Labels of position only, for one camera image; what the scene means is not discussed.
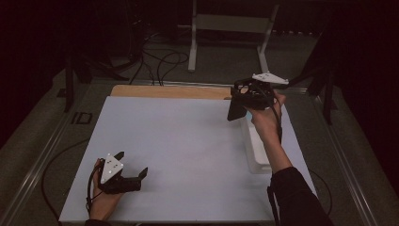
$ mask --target black sleeve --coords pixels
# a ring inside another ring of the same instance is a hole
[[[280,226],[333,225],[296,168],[283,169],[273,174],[270,188],[279,204]]]
[[[88,219],[85,222],[85,226],[111,226],[111,224],[102,220]]]

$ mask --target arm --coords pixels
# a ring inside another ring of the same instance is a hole
[[[278,101],[275,102],[274,108],[281,118],[280,105],[284,105],[285,96],[278,93],[275,95]],[[293,164],[279,143],[278,121],[273,111],[270,108],[266,110],[248,109],[248,111],[252,114],[252,123],[263,142],[273,172],[292,167]]]
[[[281,117],[281,106],[285,103],[285,96],[276,92],[275,95],[278,101],[275,102],[274,108]],[[282,148],[279,142],[278,120],[272,109],[248,111],[252,114],[252,123],[263,142],[274,173],[270,187],[279,204],[280,225],[332,225],[320,202]]]
[[[98,159],[96,162],[97,166],[100,164],[100,160]],[[86,221],[86,226],[109,226],[110,224],[106,222],[109,217],[111,217],[118,203],[120,202],[120,198],[123,196],[123,193],[120,194],[105,194],[98,187],[98,178],[99,172],[96,172],[93,175],[93,197],[91,203],[91,210],[89,214],[89,220]]]

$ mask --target cable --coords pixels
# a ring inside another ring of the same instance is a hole
[[[331,214],[331,210],[332,210],[332,194],[331,194],[331,190],[328,187],[327,182],[323,179],[323,177],[321,177],[319,174],[317,174],[316,172],[314,172],[313,170],[309,169],[308,170],[313,173],[314,175],[316,175],[322,182],[323,184],[326,186],[327,191],[328,191],[328,196],[329,196],[329,208],[327,211],[327,215],[329,216]]]
[[[154,79],[154,75],[153,75],[153,73],[152,73],[151,66],[150,66],[149,64],[147,64],[146,62],[144,62],[144,66],[146,66],[147,71],[149,71],[148,76],[149,76],[149,78],[150,78],[151,81],[152,81],[151,85],[152,85],[152,86],[155,86],[155,79]]]
[[[44,180],[45,180],[45,176],[46,176],[47,170],[50,168],[50,166],[51,166],[51,164],[54,162],[54,160],[56,160],[58,157],[60,157],[63,153],[65,153],[66,151],[68,151],[68,150],[70,150],[70,149],[72,149],[72,148],[74,148],[74,147],[77,147],[77,146],[79,146],[79,145],[81,145],[81,144],[83,144],[83,143],[86,143],[86,142],[88,142],[89,140],[90,140],[90,138],[87,138],[87,139],[84,139],[84,140],[82,140],[82,141],[79,141],[79,142],[73,144],[72,146],[70,146],[70,147],[68,147],[68,148],[66,148],[66,149],[64,149],[64,150],[62,150],[62,151],[59,152],[58,154],[56,154],[56,156],[54,156],[54,157],[49,161],[49,163],[47,164],[46,168],[45,168],[44,171],[43,171],[43,174],[41,175],[41,183],[40,183],[41,195],[43,196],[44,201],[46,202],[47,206],[49,207],[49,209],[50,209],[51,212],[53,213],[53,216],[56,218],[56,221],[57,221],[57,223],[58,223],[59,226],[62,226],[62,223],[61,223],[60,221],[58,221],[59,215],[58,215],[58,213],[56,212],[56,210],[55,210],[55,208],[53,207],[53,205],[50,204],[50,201],[48,200],[47,195],[46,195],[46,193],[45,193],[45,189],[44,189]]]
[[[92,202],[95,198],[97,198],[99,195],[101,195],[103,192],[100,192],[99,194],[95,195],[93,198],[91,198],[91,181],[93,180],[94,173],[100,168],[100,165],[96,166],[93,171],[91,172],[90,176],[88,177],[88,196],[86,197],[86,209],[88,210],[88,214],[90,215],[91,211],[91,205]]]
[[[254,85],[254,87],[255,87],[257,90],[259,90],[259,91],[261,92],[262,96],[265,97],[265,99],[266,99],[266,101],[267,101],[267,104],[270,106],[270,108],[271,108],[272,111],[273,111],[273,114],[274,114],[275,117],[276,117],[276,121],[277,121],[277,124],[278,124],[277,133],[278,133],[278,135],[279,135],[279,143],[281,143],[281,139],[282,139],[281,119],[279,118],[279,114],[277,113],[277,111],[276,111],[276,109],[275,109],[275,107],[274,107],[274,103],[271,103],[271,102],[269,101],[269,99],[267,98],[266,93],[264,93],[264,91],[263,91],[260,87],[258,87],[258,86],[256,86],[256,85]]]
[[[169,53],[169,54],[166,54],[166,55],[163,56],[162,58],[160,58],[160,57],[158,57],[158,56],[154,56],[154,55],[152,55],[152,54],[150,54],[150,53],[148,53],[148,52],[146,52],[146,51],[143,50],[143,53],[144,53],[144,54],[146,54],[146,55],[148,55],[148,56],[150,56],[150,57],[154,57],[154,58],[156,58],[156,59],[158,59],[158,60],[160,61],[160,62],[158,63],[157,70],[156,70],[156,76],[157,76],[158,83],[159,83],[160,86],[164,86],[164,78],[165,78],[165,76],[167,76],[168,73],[170,73],[170,72],[171,72],[172,70],[174,70],[178,65],[185,63],[185,62],[189,59],[189,57],[188,57],[187,54],[180,53],[180,52],[177,52],[177,51],[174,51],[174,50],[171,50],[171,49],[146,49],[146,50],[161,50],[161,51],[170,51],[170,52],[171,52],[171,53]],[[167,61],[167,60],[166,60],[168,57],[171,57],[171,56],[174,56],[174,55],[177,55],[177,56],[178,56],[179,59],[178,59],[177,61]],[[173,65],[173,67],[172,67],[171,69],[169,69],[166,73],[164,73],[163,75],[161,75],[161,74],[160,74],[160,68],[161,68],[161,65],[162,65],[163,63],[171,64],[171,65]]]
[[[137,71],[135,72],[135,74],[132,76],[132,78],[130,79],[130,81],[129,81],[129,85],[132,85],[132,83],[133,83],[133,80],[135,80],[136,79],[136,77],[138,76],[138,73],[140,72],[140,70],[141,70],[141,67],[143,67],[143,63],[144,63],[144,57],[143,57],[143,55],[141,54],[141,57],[140,57],[140,66],[138,67],[138,69],[137,69]]]

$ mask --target table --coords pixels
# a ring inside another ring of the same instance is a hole
[[[273,220],[271,174],[252,174],[238,121],[227,121],[227,88],[115,86],[76,173],[60,221],[87,219],[92,163],[125,151],[122,176],[148,167],[139,192],[125,194],[110,220],[142,223]],[[283,147],[316,194],[283,108]]]

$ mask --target floor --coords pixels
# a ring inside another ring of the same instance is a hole
[[[75,82],[75,103],[69,114],[63,112],[65,99],[56,97],[59,90],[65,88],[65,73],[54,78],[52,89],[0,152],[0,158],[7,159],[0,166],[1,225],[56,225],[56,215],[68,196],[104,99],[115,85],[154,83],[158,86],[161,83],[165,86],[226,87],[260,72],[256,43],[253,42],[215,43],[199,39],[197,68],[194,73],[189,73],[184,61],[184,54],[189,51],[187,40],[152,38],[145,46],[145,64],[135,80],[132,78],[139,63],[120,72],[130,79],[126,82],[112,80],[95,70],[92,70],[95,77],[91,84]],[[300,75],[316,42],[317,38],[309,36],[273,35],[266,49],[270,72],[287,79]],[[172,53],[171,50],[180,54],[164,60],[184,62],[176,65],[160,63],[159,58]],[[123,61],[113,60],[115,64]],[[397,196],[339,88],[334,89],[336,107],[331,112],[333,124],[329,126],[320,114],[322,99],[306,93],[310,82],[305,80],[283,93],[288,97],[286,105],[302,153],[308,167],[316,172],[311,176],[323,207],[326,211],[331,209],[330,217],[335,225],[399,225]],[[92,120],[76,123],[75,113],[91,114]],[[273,225],[273,222],[262,224]]]

